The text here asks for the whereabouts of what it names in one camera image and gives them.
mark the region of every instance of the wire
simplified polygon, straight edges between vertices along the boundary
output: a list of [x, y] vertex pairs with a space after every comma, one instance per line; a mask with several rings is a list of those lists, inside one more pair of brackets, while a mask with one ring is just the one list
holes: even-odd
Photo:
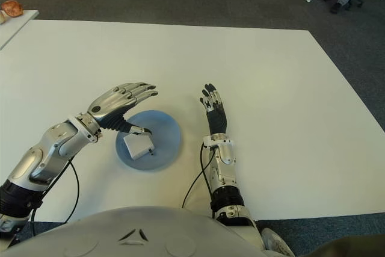
[[184, 200], [183, 200], [183, 203], [182, 203], [182, 209], [185, 207], [185, 203], [186, 203], [187, 197], [188, 197], [188, 195], [189, 195], [189, 193], [190, 193], [192, 187], [193, 187], [193, 186], [195, 185], [195, 183], [198, 181], [198, 178], [202, 175], [202, 173], [203, 173], [203, 172], [207, 169], [207, 167], [210, 165], [210, 163], [211, 163], [213, 157], [214, 157], [214, 154], [212, 154], [211, 159], [210, 159], [210, 161], [208, 162], [208, 164], [204, 167], [203, 170], [200, 171], [200, 173], [198, 174], [198, 176], [197, 176], [197, 177], [195, 178], [195, 180], [192, 182], [192, 184], [191, 184], [190, 188], [188, 189], [188, 191], [187, 191], [187, 193], [186, 193], [186, 196], [185, 196], [185, 198], [184, 198]]
[[210, 194], [210, 199], [212, 200], [211, 188], [210, 188], [210, 185], [209, 185], [209, 181], [207, 180], [206, 172], [205, 172], [205, 170], [204, 170], [204, 168], [203, 168], [202, 152], [203, 152], [203, 143], [202, 143], [202, 145], [201, 145], [201, 147], [200, 147], [200, 167], [201, 167], [201, 169], [202, 169], [203, 176], [205, 177], [207, 189], [209, 190], [209, 194]]
[[36, 236], [35, 214], [36, 214], [36, 208], [32, 210], [32, 215], [31, 215], [31, 234], [32, 234], [32, 236]]
[[[64, 174], [64, 172], [68, 169], [69, 166], [72, 167], [72, 170], [75, 174], [75, 177], [76, 177], [76, 184], [77, 184], [77, 187], [78, 187], [78, 193], [77, 193], [77, 196], [76, 196], [76, 202], [75, 202], [75, 205], [72, 209], [72, 212], [71, 214], [69, 215], [69, 217], [67, 218], [67, 220], [65, 221], [65, 223], [67, 223], [67, 221], [69, 220], [69, 218], [71, 218], [73, 212], [75, 211], [76, 209], [76, 206], [78, 205], [78, 200], [79, 200], [79, 192], [80, 192], [80, 187], [79, 187], [79, 178], [78, 178], [78, 174], [76, 173], [76, 170], [75, 170], [75, 167], [74, 165], [72, 164], [72, 160], [75, 156], [73, 156], [71, 159], [68, 160], [67, 164], [64, 166], [64, 168], [62, 169], [62, 171], [60, 172], [60, 174], [55, 178], [55, 180], [51, 183], [51, 185], [48, 187], [48, 189], [42, 194], [42, 200], [43, 198], [48, 194], [48, 192], [52, 189], [52, 187], [57, 183], [57, 181], [59, 181], [60, 177]], [[31, 234], [32, 236], [36, 236], [36, 229], [35, 229], [35, 215], [36, 215], [36, 211], [37, 211], [37, 208], [34, 208], [32, 210], [32, 214], [31, 214]]]
[[74, 204], [74, 206], [73, 206], [73, 208], [72, 208], [71, 214], [68, 216], [68, 218], [66, 219], [66, 221], [64, 221], [65, 223], [67, 223], [68, 220], [70, 220], [70, 218], [72, 217], [73, 212], [75, 212], [76, 206], [78, 206], [79, 194], [80, 194], [80, 185], [79, 185], [79, 177], [78, 177], [78, 174], [77, 174], [77, 172], [76, 172], [76, 170], [75, 170], [75, 166], [74, 166], [72, 163], [70, 163], [70, 166], [72, 167], [73, 173], [75, 174], [75, 178], [76, 178], [76, 186], [77, 186], [77, 188], [78, 188], [78, 189], [77, 189], [78, 192], [77, 192], [77, 194], [76, 194], [76, 202], [75, 202], [75, 204]]

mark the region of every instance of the blue plate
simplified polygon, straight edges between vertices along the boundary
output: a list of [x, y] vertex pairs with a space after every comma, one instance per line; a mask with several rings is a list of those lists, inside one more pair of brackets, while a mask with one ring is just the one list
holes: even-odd
[[166, 167], [175, 160], [180, 146], [180, 128], [171, 116], [162, 111], [142, 111], [130, 117], [127, 122], [149, 129], [155, 146], [153, 155], [147, 153], [133, 160], [123, 139], [128, 134], [118, 132], [115, 141], [116, 152], [127, 166], [138, 170], [154, 170]]

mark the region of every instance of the robotic hand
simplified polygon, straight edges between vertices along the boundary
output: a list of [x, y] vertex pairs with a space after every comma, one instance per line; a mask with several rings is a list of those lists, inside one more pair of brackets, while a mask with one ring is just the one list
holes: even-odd
[[212, 84], [206, 84], [205, 89], [202, 90], [204, 97], [199, 100], [206, 109], [210, 134], [225, 134], [227, 119], [219, 92]]
[[0, 187], [0, 234], [13, 235], [42, 204], [44, 192], [67, 162], [88, 143], [102, 136], [100, 128], [133, 134], [151, 134], [126, 122], [124, 113], [158, 94], [143, 82], [116, 86], [97, 98], [85, 114], [69, 117], [49, 128], [31, 147]]

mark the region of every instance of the floor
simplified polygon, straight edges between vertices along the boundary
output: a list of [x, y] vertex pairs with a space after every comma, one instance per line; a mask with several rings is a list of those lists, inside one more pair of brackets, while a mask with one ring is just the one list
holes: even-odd
[[[335, 0], [19, 1], [38, 9], [39, 19], [309, 30], [385, 130], [385, 0], [365, 0], [337, 15], [328, 12]], [[343, 235], [385, 234], [385, 214], [259, 224], [276, 229], [299, 255]]]

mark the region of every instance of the robot forearm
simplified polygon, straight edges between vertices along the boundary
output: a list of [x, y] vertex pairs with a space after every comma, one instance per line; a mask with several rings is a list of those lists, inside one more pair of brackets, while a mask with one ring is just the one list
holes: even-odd
[[88, 113], [49, 128], [0, 187], [0, 232], [12, 232], [22, 226], [30, 212], [40, 207], [44, 191], [66, 162], [99, 137], [99, 125]]
[[31, 147], [0, 187], [0, 233], [13, 233], [42, 204], [44, 192], [66, 163], [88, 143], [96, 143], [100, 128], [133, 134], [150, 134], [125, 121], [127, 110], [158, 94], [143, 82], [116, 86], [97, 98], [85, 114], [69, 117], [49, 128]]
[[228, 226], [255, 226], [236, 183], [233, 141], [225, 134], [213, 134], [205, 137], [203, 143], [213, 148], [215, 154], [210, 172], [215, 218]]

